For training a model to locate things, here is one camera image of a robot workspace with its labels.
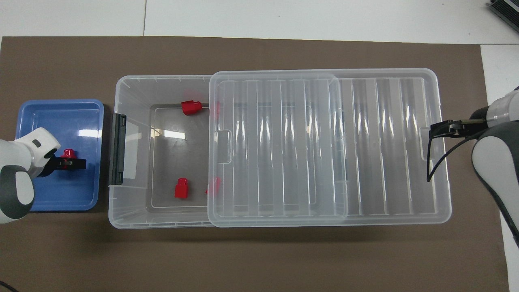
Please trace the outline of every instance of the black cable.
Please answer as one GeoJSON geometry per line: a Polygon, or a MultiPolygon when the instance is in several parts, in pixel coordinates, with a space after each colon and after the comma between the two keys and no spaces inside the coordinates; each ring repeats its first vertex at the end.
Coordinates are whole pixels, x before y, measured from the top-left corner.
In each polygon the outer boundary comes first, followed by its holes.
{"type": "Polygon", "coordinates": [[[433,136],[432,138],[429,139],[429,144],[427,145],[427,181],[431,181],[432,179],[432,175],[434,175],[434,172],[436,171],[436,169],[440,166],[441,162],[451,153],[453,152],[454,150],[456,150],[458,147],[460,147],[461,145],[465,144],[466,142],[470,141],[470,140],[473,140],[473,139],[477,139],[479,136],[481,136],[484,132],[486,132],[488,130],[488,128],[486,129],[483,129],[473,135],[470,135],[470,136],[467,136],[465,139],[463,139],[461,142],[459,142],[458,144],[454,145],[452,148],[449,149],[449,151],[445,152],[445,154],[443,154],[443,156],[440,158],[440,160],[438,160],[438,162],[436,162],[435,166],[432,168],[432,171],[429,172],[430,170],[430,161],[431,161],[431,144],[432,144],[432,139],[434,138],[440,138],[440,137],[444,137],[444,135],[438,135],[438,136],[433,136]]]}
{"type": "Polygon", "coordinates": [[[0,286],[6,287],[11,292],[18,292],[18,290],[14,289],[11,285],[9,285],[5,282],[0,281],[0,286]]]}

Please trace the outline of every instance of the clear plastic storage box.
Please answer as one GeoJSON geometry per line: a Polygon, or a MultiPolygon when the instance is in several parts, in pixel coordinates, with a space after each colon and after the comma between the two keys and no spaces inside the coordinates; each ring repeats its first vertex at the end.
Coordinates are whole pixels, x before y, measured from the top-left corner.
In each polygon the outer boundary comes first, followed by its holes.
{"type": "MultiPolygon", "coordinates": [[[[445,164],[426,181],[428,126],[441,121],[428,69],[126,76],[115,104],[126,115],[124,179],[110,186],[115,227],[450,217],[445,164]],[[192,99],[209,110],[185,116],[180,102],[192,99]],[[189,180],[188,199],[173,195],[179,177],[189,180]]],[[[433,143],[433,164],[444,151],[433,143]]]]}

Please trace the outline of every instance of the blue tray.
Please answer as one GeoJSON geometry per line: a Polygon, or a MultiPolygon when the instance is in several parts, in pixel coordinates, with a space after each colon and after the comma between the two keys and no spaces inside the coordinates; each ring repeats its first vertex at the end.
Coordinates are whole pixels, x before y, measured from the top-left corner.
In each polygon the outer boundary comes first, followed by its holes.
{"type": "Polygon", "coordinates": [[[61,144],[56,157],[72,148],[86,169],[55,170],[35,178],[31,211],[85,211],[98,200],[104,106],[95,99],[30,100],[18,112],[16,138],[47,129],[61,144]]]}

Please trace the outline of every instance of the box handle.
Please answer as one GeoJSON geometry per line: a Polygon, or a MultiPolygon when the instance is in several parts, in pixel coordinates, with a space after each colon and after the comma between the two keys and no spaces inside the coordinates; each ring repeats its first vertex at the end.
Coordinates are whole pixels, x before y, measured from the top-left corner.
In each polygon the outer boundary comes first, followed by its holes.
{"type": "Polygon", "coordinates": [[[108,184],[121,185],[125,164],[126,115],[115,113],[112,119],[112,143],[110,145],[110,170],[108,184]]]}

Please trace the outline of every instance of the red block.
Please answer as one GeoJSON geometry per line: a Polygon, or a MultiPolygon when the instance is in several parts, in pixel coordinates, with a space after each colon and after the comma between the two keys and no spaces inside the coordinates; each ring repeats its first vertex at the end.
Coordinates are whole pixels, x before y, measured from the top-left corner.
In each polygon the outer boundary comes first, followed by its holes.
{"type": "Polygon", "coordinates": [[[76,153],[74,152],[74,149],[67,148],[63,150],[63,155],[61,156],[63,158],[77,158],[76,153]]]}
{"type": "Polygon", "coordinates": [[[187,179],[179,178],[179,181],[175,186],[175,198],[187,198],[187,190],[187,179]]]}
{"type": "Polygon", "coordinates": [[[182,112],[185,115],[192,115],[197,113],[199,110],[202,109],[202,103],[200,101],[184,101],[181,103],[182,106],[182,112]]]}

